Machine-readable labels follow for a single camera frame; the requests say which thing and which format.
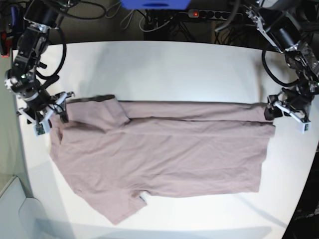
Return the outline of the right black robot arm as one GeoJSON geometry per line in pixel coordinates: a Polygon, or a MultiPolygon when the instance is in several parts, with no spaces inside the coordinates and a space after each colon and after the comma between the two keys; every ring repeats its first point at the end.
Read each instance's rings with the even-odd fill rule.
{"type": "Polygon", "coordinates": [[[72,93],[50,95],[47,88],[59,80],[58,74],[66,58],[67,47],[60,24],[68,10],[77,3],[76,0],[32,0],[23,16],[26,27],[16,43],[17,55],[5,73],[6,88],[26,103],[18,114],[25,116],[37,130],[49,129],[53,114],[58,115],[63,123],[68,122],[66,99],[72,93]],[[63,41],[62,57],[55,72],[44,76],[38,68],[47,67],[41,62],[41,56],[49,45],[51,30],[57,30],[63,41]]]}

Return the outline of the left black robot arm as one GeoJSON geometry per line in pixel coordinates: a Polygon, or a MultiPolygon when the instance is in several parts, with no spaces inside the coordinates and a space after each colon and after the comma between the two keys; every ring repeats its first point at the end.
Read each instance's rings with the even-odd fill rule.
{"type": "Polygon", "coordinates": [[[278,0],[272,6],[262,7],[259,1],[247,0],[247,16],[267,40],[262,50],[262,64],[270,78],[282,89],[268,96],[264,115],[266,120],[282,116],[294,118],[303,126],[309,125],[312,100],[319,93],[319,61],[303,37],[303,30],[290,12],[299,5],[298,0],[278,0]],[[270,48],[282,53],[289,68],[298,78],[290,83],[280,81],[269,69],[266,53],[270,48]]]}

